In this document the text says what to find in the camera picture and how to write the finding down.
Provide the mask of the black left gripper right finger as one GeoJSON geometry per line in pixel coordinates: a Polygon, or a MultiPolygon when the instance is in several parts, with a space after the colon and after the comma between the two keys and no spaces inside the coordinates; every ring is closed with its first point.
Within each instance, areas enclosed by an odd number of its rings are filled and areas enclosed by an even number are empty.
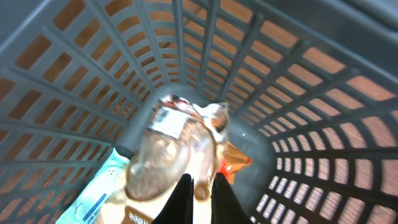
{"type": "Polygon", "coordinates": [[[211,224],[251,224],[221,172],[216,174],[211,190],[211,224]]]}

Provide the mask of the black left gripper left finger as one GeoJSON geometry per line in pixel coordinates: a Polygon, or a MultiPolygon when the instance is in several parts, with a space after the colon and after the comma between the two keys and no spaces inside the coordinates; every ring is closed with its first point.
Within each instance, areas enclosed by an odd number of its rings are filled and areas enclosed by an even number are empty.
{"type": "Polygon", "coordinates": [[[189,174],[181,176],[172,194],[152,224],[193,223],[194,181],[189,174]]]}

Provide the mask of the orange pasta package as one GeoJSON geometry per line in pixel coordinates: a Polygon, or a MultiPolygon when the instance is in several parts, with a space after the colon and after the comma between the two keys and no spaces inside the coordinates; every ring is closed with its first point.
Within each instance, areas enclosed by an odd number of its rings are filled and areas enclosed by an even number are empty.
{"type": "Polygon", "coordinates": [[[217,172],[222,173],[229,184],[234,184],[235,176],[252,164],[252,159],[228,141],[217,172]]]}

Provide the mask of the white brown bread bag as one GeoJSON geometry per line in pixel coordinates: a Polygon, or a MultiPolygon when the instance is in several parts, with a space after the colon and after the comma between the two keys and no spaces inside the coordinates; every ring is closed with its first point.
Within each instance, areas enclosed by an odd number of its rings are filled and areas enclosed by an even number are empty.
{"type": "Polygon", "coordinates": [[[182,175],[193,180],[193,222],[211,222],[211,187],[229,132],[229,105],[198,106],[177,95],[156,104],[137,155],[122,169],[116,192],[96,223],[150,223],[182,175]]]}

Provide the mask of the teal toilet tissue pack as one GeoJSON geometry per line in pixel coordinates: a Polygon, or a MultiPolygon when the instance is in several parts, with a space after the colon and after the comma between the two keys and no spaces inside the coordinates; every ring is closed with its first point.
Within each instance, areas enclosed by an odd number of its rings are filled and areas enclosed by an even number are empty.
{"type": "Polygon", "coordinates": [[[99,216],[101,207],[119,190],[126,180],[125,168],[130,160],[113,148],[110,156],[99,168],[93,179],[81,191],[74,202],[60,215],[57,223],[92,224],[99,216]]]}

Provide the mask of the grey plastic shopping basket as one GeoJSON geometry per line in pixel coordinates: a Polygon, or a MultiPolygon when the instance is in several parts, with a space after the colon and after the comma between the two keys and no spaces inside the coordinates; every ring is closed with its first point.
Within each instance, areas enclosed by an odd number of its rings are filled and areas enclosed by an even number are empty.
{"type": "Polygon", "coordinates": [[[54,223],[157,100],[229,104],[253,223],[397,222],[396,1],[1,2],[1,222],[54,223]]]}

